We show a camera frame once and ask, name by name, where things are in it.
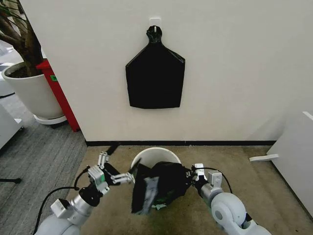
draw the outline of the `black garbage bag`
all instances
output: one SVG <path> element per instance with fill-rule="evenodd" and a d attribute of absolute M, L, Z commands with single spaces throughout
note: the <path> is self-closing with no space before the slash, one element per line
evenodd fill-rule
<path fill-rule="evenodd" d="M 147 214 L 153 205 L 169 205 L 184 196 L 191 185 L 180 163 L 159 162 L 148 168 L 138 165 L 133 189 L 132 213 Z"/>
<path fill-rule="evenodd" d="M 126 65 L 129 103 L 142 109 L 180 106 L 185 59 L 166 48 L 158 26 L 147 30 L 148 45 Z"/>

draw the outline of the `potted plant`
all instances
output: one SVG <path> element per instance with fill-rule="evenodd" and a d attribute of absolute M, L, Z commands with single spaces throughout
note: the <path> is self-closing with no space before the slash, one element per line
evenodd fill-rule
<path fill-rule="evenodd" d="M 19 0 L 0 0 L 0 40 L 11 44 L 23 59 L 3 70 L 3 78 L 37 121 L 57 123 L 44 122 L 62 117 L 63 112 L 45 76 L 36 69 L 44 60 L 41 45 Z"/>

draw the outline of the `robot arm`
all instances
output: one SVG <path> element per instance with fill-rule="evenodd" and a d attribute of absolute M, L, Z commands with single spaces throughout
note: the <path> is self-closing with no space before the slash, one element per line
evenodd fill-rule
<path fill-rule="evenodd" d="M 223 192 L 221 188 L 222 174 L 210 170 L 208 180 L 204 174 L 203 164 L 195 164 L 196 179 L 194 186 L 200 197 L 211 209 L 214 220 L 228 235 L 270 235 L 247 214 L 242 201 L 232 193 Z"/>
<path fill-rule="evenodd" d="M 93 208 L 99 205 L 100 198 L 109 192 L 109 186 L 134 182 L 131 173 L 120 174 L 108 163 L 108 152 L 101 152 L 98 165 L 88 169 L 89 186 L 80 189 L 70 201 L 57 199 L 50 206 L 53 215 L 42 222 L 35 235 L 79 235 L 80 227 L 87 221 Z"/>
<path fill-rule="evenodd" d="M 100 198 L 109 192 L 109 186 L 134 182 L 132 171 L 139 161 L 129 172 L 120 174 L 108 163 L 110 154 L 109 150 L 101 152 L 98 165 L 88 169 L 88 187 L 80 189 L 71 201 L 58 199 L 51 205 L 53 215 L 42 222 L 36 235 L 79 235 L 80 227 L 99 204 Z M 187 177 L 192 179 L 192 184 L 211 209 L 213 218 L 222 230 L 228 235 L 270 235 L 269 231 L 248 216 L 237 196 L 223 192 L 221 172 L 210 170 L 207 179 L 204 169 L 200 168 L 203 168 L 203 164 L 195 164 Z"/>

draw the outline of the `red cabinet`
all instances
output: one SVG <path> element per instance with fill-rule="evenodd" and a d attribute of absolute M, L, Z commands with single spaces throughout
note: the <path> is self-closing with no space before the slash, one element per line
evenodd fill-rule
<path fill-rule="evenodd" d="M 74 113 L 72 111 L 72 109 L 70 108 L 70 105 L 60 87 L 60 84 L 56 78 L 56 76 L 54 75 L 54 72 L 48 62 L 48 60 L 44 60 L 41 64 L 36 66 L 37 69 L 41 70 L 44 75 L 45 78 L 47 79 L 52 92 L 54 93 L 56 99 L 58 100 L 64 115 L 67 118 L 67 121 L 69 123 L 69 125 L 71 126 L 72 130 L 74 132 L 80 130 L 78 122 L 74 116 Z"/>

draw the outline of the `beige carpet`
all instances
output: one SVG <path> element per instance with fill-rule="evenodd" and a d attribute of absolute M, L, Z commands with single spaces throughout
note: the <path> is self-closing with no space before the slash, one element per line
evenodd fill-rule
<path fill-rule="evenodd" d="M 111 164 L 126 172 L 137 153 L 148 146 L 120 146 Z M 229 179 L 251 217 L 272 235 L 311 235 L 313 223 L 270 163 L 250 163 L 248 158 L 264 155 L 268 147 L 166 146 L 190 167 L 204 163 L 220 169 Z M 107 147 L 89 147 L 79 168 L 97 164 L 98 154 Z M 79 186 L 89 184 L 84 176 Z M 222 184 L 228 191 L 227 184 Z M 83 235 L 204 235 L 225 234 L 219 230 L 194 188 L 167 208 L 149 215 L 131 214 L 132 185 L 111 187 L 82 227 Z M 71 191 L 69 198 L 76 192 Z"/>

